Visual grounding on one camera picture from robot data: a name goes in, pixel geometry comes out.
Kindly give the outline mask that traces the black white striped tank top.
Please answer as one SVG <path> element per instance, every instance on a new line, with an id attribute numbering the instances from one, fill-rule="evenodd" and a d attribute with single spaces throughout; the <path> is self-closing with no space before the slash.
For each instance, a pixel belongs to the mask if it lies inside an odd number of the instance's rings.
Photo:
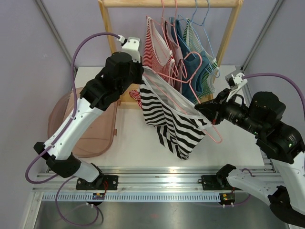
<path id="1" fill-rule="evenodd" d="M 145 123 L 156 129 L 161 145 L 181 160 L 187 160 L 211 122 L 151 70 L 144 70 L 142 80 L 139 93 Z"/>

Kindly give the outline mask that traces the red white striped tank top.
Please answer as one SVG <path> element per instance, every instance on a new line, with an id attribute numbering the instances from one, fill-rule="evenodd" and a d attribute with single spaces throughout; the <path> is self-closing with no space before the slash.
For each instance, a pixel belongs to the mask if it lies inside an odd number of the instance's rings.
<path id="1" fill-rule="evenodd" d="M 169 76 L 173 72 L 174 62 L 172 51 L 155 27 L 155 21 L 148 16 L 142 56 L 143 65 L 159 73 L 166 82 L 170 82 Z"/>

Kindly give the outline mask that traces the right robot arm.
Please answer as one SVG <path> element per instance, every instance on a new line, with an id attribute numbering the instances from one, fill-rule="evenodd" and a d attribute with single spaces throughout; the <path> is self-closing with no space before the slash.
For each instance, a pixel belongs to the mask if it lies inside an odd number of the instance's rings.
<path id="1" fill-rule="evenodd" d="M 216 173 L 218 187 L 234 187 L 269 206 L 281 221 L 305 226 L 305 144 L 294 127 L 281 121 L 286 105 L 272 92 L 256 93 L 249 106 L 237 103 L 224 89 L 195 109 L 214 125 L 226 120 L 254 135 L 256 145 L 277 168 L 284 185 L 265 183 L 227 164 Z"/>

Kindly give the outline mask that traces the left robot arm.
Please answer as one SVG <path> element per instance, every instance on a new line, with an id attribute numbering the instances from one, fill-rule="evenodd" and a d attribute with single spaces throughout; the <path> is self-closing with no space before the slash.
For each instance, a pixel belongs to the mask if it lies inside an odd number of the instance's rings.
<path id="1" fill-rule="evenodd" d="M 126 52 L 115 52 L 106 59 L 101 71 L 83 87 L 74 103 L 76 107 L 53 137 L 34 145 L 36 153 L 53 172 L 62 178 L 76 177 L 93 190 L 102 186 L 102 171 L 75 157 L 72 150 L 88 127 L 118 101 L 131 84 L 142 83 L 143 71 L 142 58 Z"/>

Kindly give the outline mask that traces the blue tank top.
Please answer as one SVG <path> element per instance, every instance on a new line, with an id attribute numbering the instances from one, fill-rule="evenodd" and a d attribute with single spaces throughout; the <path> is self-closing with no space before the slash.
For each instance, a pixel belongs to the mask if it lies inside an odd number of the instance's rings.
<path id="1" fill-rule="evenodd" d="M 200 58 L 197 54 L 191 54 L 184 60 L 185 56 L 191 51 L 189 50 L 187 45 L 185 45 L 184 43 L 181 42 L 181 40 L 179 40 L 179 46 L 182 51 L 183 63 L 186 68 L 186 73 L 187 73 L 186 80 L 188 80 L 192 76 L 194 71 L 197 69 L 197 67 L 200 63 Z M 195 91 L 195 93 L 197 94 L 197 96 L 203 92 L 202 86 L 201 86 L 201 79 L 202 79 L 201 73 L 202 73 L 203 67 L 205 67 L 206 64 L 207 64 L 207 62 L 204 61 L 203 66 L 201 65 L 200 69 L 197 71 L 196 75 L 192 79 L 192 88 Z M 183 84 L 182 94 L 183 94 L 183 96 L 188 98 L 190 101 L 194 102 L 196 100 L 192 91 L 190 90 L 188 84 Z"/>

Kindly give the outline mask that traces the dusty pink tank top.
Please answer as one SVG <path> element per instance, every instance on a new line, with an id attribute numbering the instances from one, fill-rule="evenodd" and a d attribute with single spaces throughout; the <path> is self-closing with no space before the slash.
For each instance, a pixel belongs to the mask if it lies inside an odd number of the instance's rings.
<path id="1" fill-rule="evenodd" d="M 170 23 L 165 22 L 164 31 L 165 38 L 168 42 L 168 46 L 172 51 L 173 61 L 171 61 L 171 77 L 177 78 L 179 80 L 183 79 L 183 55 L 179 45 L 174 42 L 174 39 L 171 35 L 172 26 Z M 182 83 L 170 79 L 170 85 L 176 89 L 178 92 L 182 92 Z"/>

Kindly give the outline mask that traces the green white striped tank top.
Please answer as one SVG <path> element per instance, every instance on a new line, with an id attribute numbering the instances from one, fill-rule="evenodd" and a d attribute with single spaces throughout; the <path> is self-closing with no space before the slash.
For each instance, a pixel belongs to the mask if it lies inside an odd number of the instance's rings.
<path id="1" fill-rule="evenodd" d="M 186 19 L 186 27 L 183 32 L 183 40 L 188 46 L 190 51 L 201 53 L 202 56 L 202 66 L 203 62 L 207 62 L 205 67 L 202 70 L 202 79 L 201 86 L 203 92 L 198 95 L 198 98 L 201 102 L 204 100 L 208 100 L 208 96 L 215 92 L 215 87 L 213 84 L 214 76 L 217 76 L 217 72 L 219 70 L 219 66 L 216 58 L 214 57 L 214 53 L 211 49 L 212 55 L 210 55 L 206 49 L 203 47 L 199 36 L 193 27 L 193 22 L 191 19 Z"/>

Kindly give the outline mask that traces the wooden clothes rack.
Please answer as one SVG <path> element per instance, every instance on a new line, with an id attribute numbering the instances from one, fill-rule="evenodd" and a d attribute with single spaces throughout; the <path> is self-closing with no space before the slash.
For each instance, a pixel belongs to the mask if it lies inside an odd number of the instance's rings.
<path id="1" fill-rule="evenodd" d="M 191 7 L 195 6 L 195 1 L 194 0 L 178 0 L 178 8 L 180 6 L 182 7 Z M 203 1 L 198 1 L 199 7 L 208 7 L 207 2 L 205 0 Z M 217 63 L 220 64 L 221 60 L 224 56 L 226 47 L 228 45 L 228 42 L 231 38 L 236 20 L 238 18 L 241 6 L 243 4 L 243 1 L 241 0 L 210 0 L 210 7 L 218 7 L 218 8 L 232 8 L 232 12 L 230 14 L 224 36 L 222 39 L 222 43 L 220 45 L 216 60 Z M 119 8 L 119 7 L 138 7 L 138 8 L 148 8 L 148 7 L 154 7 L 154 8 L 175 8 L 175 2 L 174 0 L 101 0 L 99 2 L 100 5 L 100 10 L 105 26 L 105 30 L 107 32 L 111 32 L 112 27 L 111 27 L 111 20 L 109 18 L 108 14 L 108 8 L 113 7 L 113 8 Z M 208 96 L 208 100 L 204 100 L 203 102 L 212 100 L 213 94 Z"/>

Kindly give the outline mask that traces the pink plastic basket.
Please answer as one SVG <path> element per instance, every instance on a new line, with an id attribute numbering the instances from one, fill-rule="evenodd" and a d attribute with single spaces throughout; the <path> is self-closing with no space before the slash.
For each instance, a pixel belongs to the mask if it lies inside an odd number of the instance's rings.
<path id="1" fill-rule="evenodd" d="M 72 152 L 79 158 L 96 157 L 105 153 L 116 135 L 115 129 L 117 106 L 120 101 L 112 103 L 84 132 Z M 74 108 L 73 92 L 66 93 L 54 106 L 48 122 L 48 138 L 57 131 Z"/>

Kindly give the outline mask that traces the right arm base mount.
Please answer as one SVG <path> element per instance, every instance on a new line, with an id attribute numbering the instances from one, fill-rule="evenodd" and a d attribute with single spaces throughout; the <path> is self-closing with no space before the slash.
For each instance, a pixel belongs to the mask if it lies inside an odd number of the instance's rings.
<path id="1" fill-rule="evenodd" d="M 240 191 L 239 188 L 232 187 L 225 178 L 219 178 L 217 175 L 202 175 L 197 183 L 206 191 Z"/>

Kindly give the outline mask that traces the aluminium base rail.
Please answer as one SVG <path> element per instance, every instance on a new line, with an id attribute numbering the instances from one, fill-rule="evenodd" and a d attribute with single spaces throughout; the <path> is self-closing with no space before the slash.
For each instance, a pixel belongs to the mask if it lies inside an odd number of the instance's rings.
<path id="1" fill-rule="evenodd" d="M 261 181 L 283 185 L 282 178 L 275 170 L 267 168 L 252 169 L 253 176 Z M 200 192 L 198 183 L 203 175 L 216 175 L 218 169 L 199 167 L 101 167 L 106 175 L 118 176 L 118 192 Z M 56 191 L 66 178 L 56 177 L 43 184 L 33 185 L 33 191 Z M 77 179 L 74 178 L 64 186 L 64 191 L 74 191 Z"/>

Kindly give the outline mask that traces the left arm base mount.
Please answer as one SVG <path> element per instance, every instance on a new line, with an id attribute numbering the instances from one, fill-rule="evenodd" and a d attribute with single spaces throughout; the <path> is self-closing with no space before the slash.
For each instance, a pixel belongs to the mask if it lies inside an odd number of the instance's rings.
<path id="1" fill-rule="evenodd" d="M 76 190 L 117 190 L 118 179 L 117 175 L 98 176 L 93 182 L 78 178 Z"/>

